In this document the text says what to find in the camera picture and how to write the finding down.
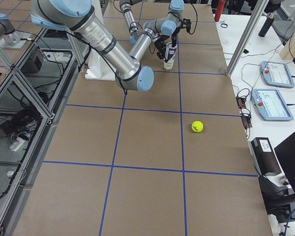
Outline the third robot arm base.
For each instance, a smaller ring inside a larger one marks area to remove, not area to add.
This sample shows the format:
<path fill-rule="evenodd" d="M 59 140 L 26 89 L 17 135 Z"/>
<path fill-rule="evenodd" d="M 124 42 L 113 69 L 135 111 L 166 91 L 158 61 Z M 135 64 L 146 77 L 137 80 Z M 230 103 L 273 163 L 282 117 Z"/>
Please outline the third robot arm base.
<path fill-rule="evenodd" d="M 31 34 L 18 32 L 7 15 L 0 13 L 0 47 L 3 49 L 21 49 L 25 42 L 31 40 Z"/>

